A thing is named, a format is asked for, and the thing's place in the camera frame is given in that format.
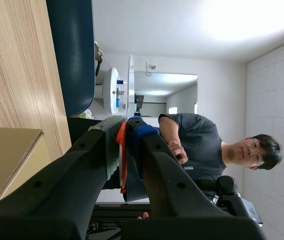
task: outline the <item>man's hand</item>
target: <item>man's hand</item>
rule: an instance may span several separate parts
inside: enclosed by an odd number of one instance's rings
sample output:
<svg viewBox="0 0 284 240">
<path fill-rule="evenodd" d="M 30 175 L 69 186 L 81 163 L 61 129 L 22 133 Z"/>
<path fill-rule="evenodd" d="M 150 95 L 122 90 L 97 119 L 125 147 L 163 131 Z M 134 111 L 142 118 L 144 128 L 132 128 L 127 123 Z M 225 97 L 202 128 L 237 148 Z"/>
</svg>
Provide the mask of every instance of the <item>man's hand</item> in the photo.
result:
<svg viewBox="0 0 284 240">
<path fill-rule="evenodd" d="M 181 144 L 178 141 L 176 140 L 170 141 L 168 143 L 168 148 L 171 150 L 174 156 L 180 155 L 181 158 L 178 161 L 180 165 L 185 164 L 188 161 L 187 153 L 184 151 L 184 148 L 181 146 Z"/>
</svg>

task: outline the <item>gray t-shirt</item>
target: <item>gray t-shirt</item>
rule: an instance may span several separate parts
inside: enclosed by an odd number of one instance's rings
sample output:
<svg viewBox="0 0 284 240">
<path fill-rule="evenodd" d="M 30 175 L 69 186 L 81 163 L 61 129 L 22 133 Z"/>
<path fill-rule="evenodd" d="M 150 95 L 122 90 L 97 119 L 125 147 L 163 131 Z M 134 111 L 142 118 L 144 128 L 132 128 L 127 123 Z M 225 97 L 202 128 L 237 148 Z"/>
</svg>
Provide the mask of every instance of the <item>gray t-shirt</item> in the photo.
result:
<svg viewBox="0 0 284 240">
<path fill-rule="evenodd" d="M 188 161 L 183 164 L 185 172 L 193 179 L 216 180 L 226 165 L 222 161 L 222 139 L 217 126 L 204 116 L 193 113 L 161 114 L 178 125 L 178 136 Z"/>
</svg>

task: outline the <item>sink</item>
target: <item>sink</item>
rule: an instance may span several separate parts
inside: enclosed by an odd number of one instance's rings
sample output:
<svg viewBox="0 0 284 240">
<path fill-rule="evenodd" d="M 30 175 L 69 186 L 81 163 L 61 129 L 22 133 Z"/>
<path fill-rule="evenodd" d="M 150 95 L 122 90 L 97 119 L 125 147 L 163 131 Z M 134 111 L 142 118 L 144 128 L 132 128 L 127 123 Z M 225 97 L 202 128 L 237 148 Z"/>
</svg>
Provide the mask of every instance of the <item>sink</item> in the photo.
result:
<svg viewBox="0 0 284 240">
<path fill-rule="evenodd" d="M 119 111 L 119 107 L 117 107 L 117 80 L 120 80 L 119 73 L 115 67 L 112 67 L 107 71 L 103 85 L 95 85 L 94 89 L 94 98 L 103 99 L 104 109 L 112 115 Z"/>
</svg>

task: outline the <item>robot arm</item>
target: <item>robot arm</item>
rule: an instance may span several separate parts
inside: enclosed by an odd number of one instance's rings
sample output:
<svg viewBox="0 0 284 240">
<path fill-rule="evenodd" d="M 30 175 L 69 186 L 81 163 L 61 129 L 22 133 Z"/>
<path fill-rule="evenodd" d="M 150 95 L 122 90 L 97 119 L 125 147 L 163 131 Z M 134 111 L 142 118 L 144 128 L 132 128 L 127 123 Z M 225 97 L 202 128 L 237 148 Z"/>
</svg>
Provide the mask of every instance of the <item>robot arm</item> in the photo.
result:
<svg viewBox="0 0 284 240">
<path fill-rule="evenodd" d="M 116 166 L 116 134 L 123 121 L 101 122 L 1 200 L 0 239 L 83 240 L 98 195 Z M 152 219 L 127 222 L 122 239 L 265 239 L 250 217 L 232 216 L 213 205 L 165 141 L 155 132 L 141 133 L 145 125 L 131 118 L 126 140 L 132 143 L 128 149 L 146 187 Z"/>
</svg>

